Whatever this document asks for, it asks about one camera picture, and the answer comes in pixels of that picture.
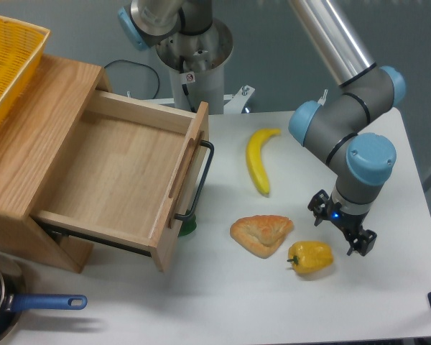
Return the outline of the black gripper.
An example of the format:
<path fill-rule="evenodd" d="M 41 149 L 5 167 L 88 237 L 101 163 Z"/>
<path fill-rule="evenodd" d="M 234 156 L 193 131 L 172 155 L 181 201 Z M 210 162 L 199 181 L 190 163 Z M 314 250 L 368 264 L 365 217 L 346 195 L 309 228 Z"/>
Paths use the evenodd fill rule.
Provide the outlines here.
<path fill-rule="evenodd" d="M 348 256 L 354 252 L 366 256 L 374 248 L 377 234 L 362 227 L 366 213 L 350 214 L 344 211 L 342 204 L 330 201 L 329 195 L 324 190 L 318 191 L 311 198 L 307 208 L 315 217 L 315 226 L 322 221 L 330 221 L 344 232 L 350 246 L 347 251 Z"/>

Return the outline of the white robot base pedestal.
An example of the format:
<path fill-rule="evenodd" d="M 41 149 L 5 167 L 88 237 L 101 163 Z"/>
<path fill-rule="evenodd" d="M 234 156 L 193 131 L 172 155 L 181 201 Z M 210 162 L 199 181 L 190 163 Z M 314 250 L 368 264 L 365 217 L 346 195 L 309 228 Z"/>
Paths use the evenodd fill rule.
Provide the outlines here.
<path fill-rule="evenodd" d="M 231 96 L 225 93 L 225 64 L 233 52 L 229 28 L 218 19 L 204 33 L 176 33 L 156 46 L 157 56 L 167 66 L 174 107 L 196 111 L 200 102 L 210 114 L 242 114 L 255 88 L 244 85 Z"/>

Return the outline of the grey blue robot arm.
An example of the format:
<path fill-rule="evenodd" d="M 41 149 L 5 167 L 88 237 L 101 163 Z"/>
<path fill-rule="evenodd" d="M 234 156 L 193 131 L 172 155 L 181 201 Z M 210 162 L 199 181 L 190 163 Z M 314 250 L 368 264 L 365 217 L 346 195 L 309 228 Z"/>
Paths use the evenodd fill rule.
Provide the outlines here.
<path fill-rule="evenodd" d="M 376 64 L 337 4 L 290 5 L 342 91 L 332 103 L 303 103 L 289 121 L 295 140 L 337 176 L 333 191 L 315 194 L 308 208 L 317 222 L 336 226 L 352 252 L 365 255 L 376 234 L 363 221 L 397 158 L 394 145 L 366 127 L 404 98 L 405 82 L 394 68 Z M 155 49 L 168 67 L 178 109 L 207 102 L 211 114 L 223 112 L 223 66 L 233 38 L 210 1 L 132 1 L 118 18 L 136 49 Z"/>

